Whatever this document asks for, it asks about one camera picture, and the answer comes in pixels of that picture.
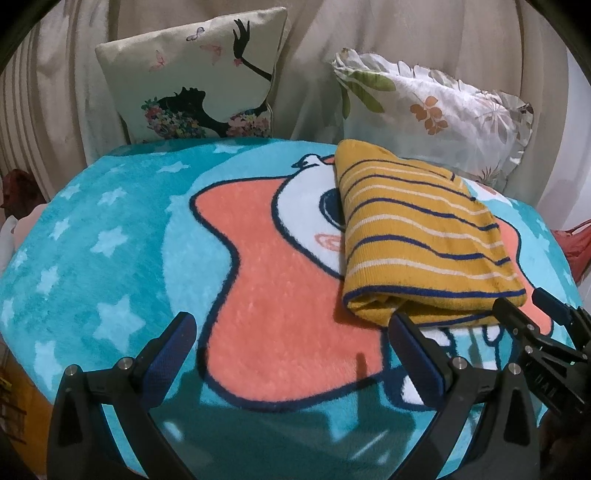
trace navy blue stripe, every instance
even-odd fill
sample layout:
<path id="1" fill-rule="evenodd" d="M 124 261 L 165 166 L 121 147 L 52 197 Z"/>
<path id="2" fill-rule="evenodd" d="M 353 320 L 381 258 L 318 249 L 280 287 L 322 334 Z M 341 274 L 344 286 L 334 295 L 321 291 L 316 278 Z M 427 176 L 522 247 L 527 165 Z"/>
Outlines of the navy blue stripe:
<path id="1" fill-rule="evenodd" d="M 442 252 L 438 252 L 437 250 L 432 249 L 429 245 L 424 244 L 423 242 L 420 242 L 414 238 L 410 238 L 410 237 L 407 237 L 404 235 L 372 235 L 372 236 L 367 236 L 365 238 L 362 238 L 353 247 L 353 250 L 351 250 L 351 253 L 347 257 L 347 263 L 349 263 L 349 260 L 351 260 L 351 257 L 353 256 L 353 254 L 355 253 L 355 251 L 359 247 L 361 247 L 361 245 L 371 244 L 374 242 L 382 242 L 382 241 L 398 241 L 398 242 L 404 242 L 406 244 L 416 245 L 417 247 L 421 247 L 421 248 L 424 248 L 425 250 L 429 250 L 430 252 L 434 253 L 435 255 L 437 255 L 440 258 L 449 258 L 451 260 L 475 260 L 477 258 L 485 258 L 489 262 L 495 264 L 497 267 L 511 261 L 511 259 L 509 257 L 501 258 L 500 260 L 495 261 L 492 258 L 487 257 L 485 254 L 480 253 L 480 252 L 475 252 L 472 254 L 442 253 Z"/>
<path id="2" fill-rule="evenodd" d="M 376 161 L 378 163 L 389 163 L 389 164 L 393 164 L 393 165 L 400 165 L 401 167 L 411 167 L 416 170 L 428 171 L 429 173 L 432 173 L 433 175 L 437 175 L 438 177 L 441 177 L 445 180 L 449 180 L 445 175 L 441 175 L 440 173 L 437 173 L 436 171 L 429 170 L 428 168 L 418 167 L 417 165 L 412 165 L 410 163 L 404 163 L 404 162 L 399 162 L 399 161 L 395 161 L 395 160 L 386 160 L 385 158 L 373 158 L 373 159 L 369 158 L 367 160 L 359 160 L 358 162 L 355 162 L 353 165 L 349 166 L 349 168 L 347 168 L 343 172 L 343 174 L 339 177 L 339 183 L 349 170 L 351 170 L 352 168 L 355 168 L 357 165 L 361 165 L 362 163 L 367 163 L 367 162 L 371 162 L 371 161 Z"/>
<path id="3" fill-rule="evenodd" d="M 351 219 L 353 218 L 353 215 L 355 215 L 355 213 L 359 209 L 363 208 L 366 205 L 369 205 L 370 203 L 376 203 L 376 202 L 396 203 L 398 205 L 404 205 L 405 207 L 412 208 L 413 210 L 427 213 L 427 214 L 433 215 L 435 217 L 456 219 L 461 223 L 465 223 L 466 225 L 470 225 L 470 226 L 480 230 L 481 232 L 487 232 L 488 230 L 492 230 L 493 228 L 499 228 L 499 225 L 497 223 L 489 223 L 488 225 L 485 225 L 485 226 L 478 226 L 477 224 L 469 222 L 468 220 L 464 220 L 463 218 L 458 217 L 457 215 L 454 215 L 453 213 L 434 212 L 433 210 L 429 210 L 428 208 L 419 207 L 418 205 L 413 205 L 412 203 L 403 202 L 402 200 L 388 199 L 388 198 L 384 198 L 384 197 L 376 197 L 376 198 L 365 200 L 364 202 L 361 202 L 359 205 L 357 205 L 353 209 L 353 212 L 351 212 L 351 215 L 349 215 L 349 217 L 347 218 L 347 224 L 351 221 Z"/>
<path id="4" fill-rule="evenodd" d="M 416 297 L 437 297 L 440 299 L 497 299 L 518 297 L 525 294 L 525 289 L 504 292 L 490 291 L 449 291 L 435 288 L 409 287 L 404 285 L 367 285 L 357 288 L 343 295 L 343 302 L 347 305 L 360 295 L 389 293 L 392 295 L 413 295 Z"/>
<path id="5" fill-rule="evenodd" d="M 464 197 L 467 198 L 468 200 L 476 200 L 475 197 L 468 195 L 466 193 L 463 192 L 458 192 L 457 190 L 448 188 L 448 187 L 444 187 L 443 185 L 437 185 L 436 183 L 431 183 L 429 181 L 422 181 L 422 180 L 407 180 L 407 179 L 402 179 L 400 177 L 395 177 L 393 175 L 382 175 L 381 173 L 374 173 L 371 175 L 367 175 L 365 177 L 361 177 L 360 179 L 357 179 L 353 182 L 353 184 L 347 189 L 347 191 L 345 192 L 345 194 L 343 195 L 343 200 L 345 198 L 347 198 L 347 195 L 349 194 L 349 192 L 351 191 L 351 189 L 353 187 L 355 187 L 360 181 L 364 181 L 367 179 L 388 179 L 388 180 L 398 180 L 398 181 L 403 181 L 404 183 L 412 183 L 415 185 L 428 185 L 430 187 L 435 187 L 437 189 L 441 189 L 441 190 L 445 190 L 447 192 L 450 193 L 454 193 L 455 195 L 459 195 L 460 197 Z"/>
<path id="6" fill-rule="evenodd" d="M 492 311 L 484 311 L 483 313 L 474 313 L 471 315 L 467 315 L 465 317 L 459 317 L 457 319 L 452 319 L 452 320 L 441 320 L 439 322 L 423 322 L 423 323 L 421 323 L 421 327 L 426 326 L 426 325 L 439 326 L 439 327 L 457 325 L 459 323 L 475 322 L 476 320 L 482 320 L 485 317 L 492 317 Z"/>

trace blue gripper pad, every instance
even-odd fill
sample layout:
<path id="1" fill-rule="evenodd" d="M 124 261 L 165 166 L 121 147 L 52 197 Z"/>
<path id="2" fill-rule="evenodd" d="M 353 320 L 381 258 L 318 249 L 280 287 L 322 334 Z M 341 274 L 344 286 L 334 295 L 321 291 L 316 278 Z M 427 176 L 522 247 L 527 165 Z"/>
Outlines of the blue gripper pad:
<path id="1" fill-rule="evenodd" d="M 416 335 L 423 335 L 417 327 L 415 329 Z M 446 393 L 445 379 L 430 355 L 397 314 L 390 319 L 388 339 L 423 403 L 427 407 L 439 408 Z"/>
<path id="2" fill-rule="evenodd" d="M 568 325 L 571 322 L 569 307 L 543 288 L 538 287 L 534 289 L 531 295 L 531 301 L 559 325 Z"/>
<path id="3" fill-rule="evenodd" d="M 157 407 L 164 401 L 196 338 L 195 318 L 190 313 L 181 312 L 164 333 L 153 340 L 159 351 L 141 378 L 140 403 L 144 410 Z"/>

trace decorative pillow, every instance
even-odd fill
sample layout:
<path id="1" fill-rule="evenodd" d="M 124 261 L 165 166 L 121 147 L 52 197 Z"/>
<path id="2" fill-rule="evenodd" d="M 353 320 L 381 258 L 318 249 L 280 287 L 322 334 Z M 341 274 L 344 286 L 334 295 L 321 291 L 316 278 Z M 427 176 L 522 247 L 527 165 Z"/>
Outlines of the decorative pillow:
<path id="1" fill-rule="evenodd" d="M 332 65 L 343 95 L 345 138 L 444 165 L 499 191 L 521 161 L 533 109 L 516 96 L 349 48 Z"/>
<path id="2" fill-rule="evenodd" d="M 270 137 L 266 98 L 286 19 L 271 8 L 98 45 L 132 142 Z"/>

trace cartoon eye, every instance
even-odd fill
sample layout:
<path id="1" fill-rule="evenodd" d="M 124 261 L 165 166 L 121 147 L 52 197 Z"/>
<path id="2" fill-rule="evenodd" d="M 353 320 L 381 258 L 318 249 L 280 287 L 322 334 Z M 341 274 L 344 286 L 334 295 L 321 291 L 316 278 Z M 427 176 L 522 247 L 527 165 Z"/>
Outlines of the cartoon eye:
<path id="1" fill-rule="evenodd" d="M 341 232 L 345 231 L 345 214 L 343 213 L 343 205 L 340 201 L 338 189 L 330 189 L 324 192 L 320 196 L 319 208 L 328 223 Z"/>
<path id="2" fill-rule="evenodd" d="M 310 154 L 293 164 L 300 171 L 280 188 L 273 209 L 280 234 L 320 268 L 341 278 L 345 220 L 330 160 Z"/>

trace yellow striped towel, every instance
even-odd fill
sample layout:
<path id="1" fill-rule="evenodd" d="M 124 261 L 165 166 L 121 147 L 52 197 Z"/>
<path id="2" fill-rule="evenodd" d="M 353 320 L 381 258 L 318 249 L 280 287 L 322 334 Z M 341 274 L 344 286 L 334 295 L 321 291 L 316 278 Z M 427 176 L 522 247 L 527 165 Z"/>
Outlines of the yellow striped towel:
<path id="1" fill-rule="evenodd" d="M 494 323 L 492 304 L 525 288 L 490 210 L 460 177 L 376 145 L 342 141 L 335 154 L 345 214 L 343 302 L 386 326 L 400 309 L 416 323 Z"/>

